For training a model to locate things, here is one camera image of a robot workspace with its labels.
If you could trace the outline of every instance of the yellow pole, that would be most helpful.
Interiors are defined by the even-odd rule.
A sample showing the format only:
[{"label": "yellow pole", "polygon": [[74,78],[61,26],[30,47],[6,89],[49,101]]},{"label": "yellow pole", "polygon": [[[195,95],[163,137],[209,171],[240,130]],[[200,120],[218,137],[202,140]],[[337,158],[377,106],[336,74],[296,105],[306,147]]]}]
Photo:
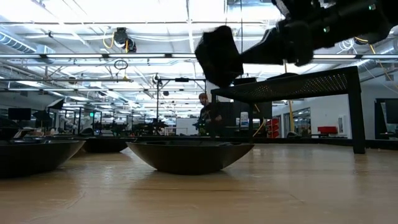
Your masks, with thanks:
[{"label": "yellow pole", "polygon": [[[284,60],[285,65],[285,73],[287,73],[287,64],[286,60]],[[293,109],[292,109],[292,100],[289,100],[289,115],[290,115],[290,131],[294,131],[294,121],[293,121]]]}]

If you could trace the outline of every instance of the cable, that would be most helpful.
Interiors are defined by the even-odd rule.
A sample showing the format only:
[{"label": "cable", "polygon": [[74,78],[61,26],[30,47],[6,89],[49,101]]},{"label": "cable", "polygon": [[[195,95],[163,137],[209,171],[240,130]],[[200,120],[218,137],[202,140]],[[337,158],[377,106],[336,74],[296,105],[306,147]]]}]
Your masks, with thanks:
[{"label": "cable", "polygon": [[110,45],[110,46],[108,46],[108,45],[106,44],[106,42],[105,42],[105,35],[106,35],[106,31],[104,32],[104,37],[102,38],[102,42],[104,43],[104,46],[105,46],[107,49],[111,49],[111,48],[113,47],[113,42],[114,42],[114,32],[112,33],[112,42],[111,42],[111,45]]},{"label": "cable", "polygon": [[[373,45],[369,44],[369,47],[371,48],[373,54],[376,54],[376,51],[374,50]],[[386,77],[388,79],[390,79],[390,81],[392,82],[392,84],[398,89],[398,86],[394,83],[394,81],[392,80],[392,78],[388,75],[386,68],[384,68],[383,64],[379,61],[379,65],[381,66],[381,68],[383,69],[384,74],[386,75]]]},{"label": "cable", "polygon": [[365,43],[368,43],[368,42],[369,42],[368,40],[361,39],[361,38],[359,38],[359,37],[354,37],[354,38],[357,39],[357,40],[359,40],[359,41],[365,42]]},{"label": "cable", "polygon": [[[260,113],[260,109],[257,107],[257,104],[254,105],[257,109],[257,112]],[[264,126],[264,124],[266,123],[266,119],[262,118],[262,124],[260,125],[259,129],[257,129],[257,131],[253,134],[253,137],[256,136],[256,134],[261,130],[261,128]]]}]

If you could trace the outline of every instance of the red box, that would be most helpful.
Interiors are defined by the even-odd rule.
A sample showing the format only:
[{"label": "red box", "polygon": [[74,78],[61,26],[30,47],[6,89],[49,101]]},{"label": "red box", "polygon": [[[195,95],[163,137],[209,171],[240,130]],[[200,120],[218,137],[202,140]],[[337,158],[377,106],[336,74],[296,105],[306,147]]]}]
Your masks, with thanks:
[{"label": "red box", "polygon": [[318,127],[318,132],[320,132],[321,134],[337,134],[337,127],[334,126]]}]

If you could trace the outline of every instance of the white wall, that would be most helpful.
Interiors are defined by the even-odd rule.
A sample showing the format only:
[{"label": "white wall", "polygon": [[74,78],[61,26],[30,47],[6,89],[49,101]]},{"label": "white wall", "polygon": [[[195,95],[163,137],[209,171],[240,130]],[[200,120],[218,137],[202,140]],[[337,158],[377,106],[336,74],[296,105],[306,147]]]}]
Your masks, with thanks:
[{"label": "white wall", "polygon": [[[361,84],[362,89],[362,109],[364,118],[365,138],[374,139],[374,102],[376,98],[398,98],[398,89],[391,83],[386,83],[389,90],[381,85],[385,79],[384,77],[377,80],[371,80]],[[308,98],[304,101],[295,101],[293,104],[293,111],[304,108],[311,109],[311,130],[312,133],[317,133],[319,126],[337,126],[338,117],[346,115],[346,130],[348,130],[348,138],[351,138],[351,123],[349,116],[348,95],[338,96],[324,96]],[[278,106],[272,109],[272,115],[277,116],[282,114],[282,134],[284,133],[284,119],[283,114],[289,112],[288,106]]]},{"label": "white wall", "polygon": [[[293,111],[310,108],[311,130],[318,132],[319,126],[337,126],[339,116],[346,116],[349,121],[348,95],[323,96],[307,98],[304,101],[295,101]],[[282,115],[282,133],[284,133],[283,114],[289,112],[289,106],[277,106],[272,109],[272,115]],[[351,124],[346,122],[347,138],[351,138]]]}]

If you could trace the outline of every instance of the yellow cable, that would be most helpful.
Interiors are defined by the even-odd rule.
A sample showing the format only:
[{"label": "yellow cable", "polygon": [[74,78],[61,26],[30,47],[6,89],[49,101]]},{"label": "yellow cable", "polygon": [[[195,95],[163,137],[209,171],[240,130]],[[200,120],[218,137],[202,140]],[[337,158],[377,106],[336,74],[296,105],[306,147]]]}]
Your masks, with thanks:
[{"label": "yellow cable", "polygon": [[[256,107],[257,112],[260,113],[260,109],[258,108],[257,104],[254,104],[254,106]],[[265,122],[266,122],[266,119],[262,118],[262,124],[260,125],[259,129],[257,129],[256,133],[253,134],[253,137],[256,136],[256,134],[261,130],[261,128],[264,126]]]},{"label": "yellow cable", "polygon": [[[376,54],[376,51],[374,50],[373,45],[369,44],[369,47],[371,48],[373,54]],[[379,61],[379,65],[381,66],[381,68],[383,69],[384,74],[386,75],[386,77],[388,79],[390,79],[390,81],[392,82],[392,84],[398,89],[398,86],[394,83],[394,81],[392,80],[392,78],[388,75],[386,68],[384,68],[383,64]]]},{"label": "yellow cable", "polygon": [[368,40],[361,39],[361,38],[359,38],[359,37],[355,37],[355,39],[360,40],[360,41],[365,42],[365,43],[368,43],[368,42],[369,42]]},{"label": "yellow cable", "polygon": [[114,42],[114,32],[112,33],[112,43],[111,43],[110,46],[108,46],[108,45],[106,44],[105,38],[102,39],[102,42],[104,43],[104,46],[105,46],[107,49],[111,49],[111,48],[113,47],[113,42]]},{"label": "yellow cable", "polygon": [[[287,64],[286,60],[284,61],[285,65],[285,73],[287,73]],[[289,116],[290,116],[290,131],[294,131],[294,121],[293,121],[293,110],[292,110],[293,101],[289,100]]]}]

